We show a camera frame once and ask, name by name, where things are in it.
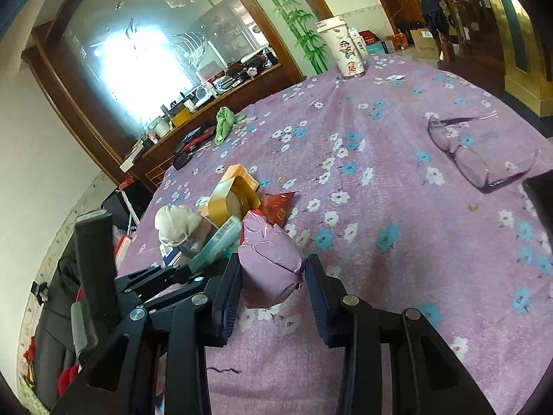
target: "yellow box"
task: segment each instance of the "yellow box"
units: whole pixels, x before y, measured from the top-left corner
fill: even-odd
[[[234,176],[217,184],[200,214],[216,227],[221,227],[231,215],[241,220],[250,209],[257,209],[260,204],[248,182],[242,176]]]
[[[242,178],[244,178],[246,183],[250,186],[250,188],[254,192],[258,189],[259,183],[255,180],[255,178],[252,175],[250,175],[250,173],[248,173],[248,171],[241,164],[231,165],[227,169],[227,171],[225,172],[225,174],[223,175],[223,177],[219,182],[222,183],[223,181],[227,181],[236,176],[241,176]]]

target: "orange box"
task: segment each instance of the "orange box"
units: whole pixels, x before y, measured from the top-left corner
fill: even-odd
[[[225,172],[225,174],[223,175],[219,183],[232,179],[236,176],[241,176],[242,178],[244,178],[245,182],[248,183],[248,185],[251,187],[251,189],[254,192],[258,189],[259,183],[255,180],[255,178],[252,175],[250,175],[250,173],[248,173],[248,171],[241,164],[231,165],[227,169],[227,171]]]

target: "small blue box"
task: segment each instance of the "small blue box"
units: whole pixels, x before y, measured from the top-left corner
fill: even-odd
[[[367,45],[365,47],[367,50],[367,53],[370,55],[385,55],[386,52],[384,51],[384,46],[382,45],[382,42],[375,42],[374,44]]]

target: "bed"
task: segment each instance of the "bed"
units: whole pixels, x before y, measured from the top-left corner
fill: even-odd
[[[432,117],[497,113],[450,131],[496,175],[513,173],[536,148],[529,175],[543,173],[553,147],[453,74],[397,56],[369,64],[360,79],[334,69],[247,107],[256,120],[169,169],[120,273],[161,261],[162,205],[193,208],[226,167],[242,163],[265,192],[297,192],[285,230],[305,254],[319,254],[327,274],[377,308],[418,307],[496,412],[516,413],[553,357],[551,246],[521,180],[482,194],[427,126]],[[242,305],[207,366],[214,414],[335,412],[342,351],[319,338],[305,287],[270,309]]]

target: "green cloth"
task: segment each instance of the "green cloth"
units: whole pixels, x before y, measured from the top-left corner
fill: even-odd
[[[215,134],[215,144],[221,145],[232,130],[234,123],[244,120],[245,116],[236,116],[226,106],[223,106],[217,112],[217,131]]]

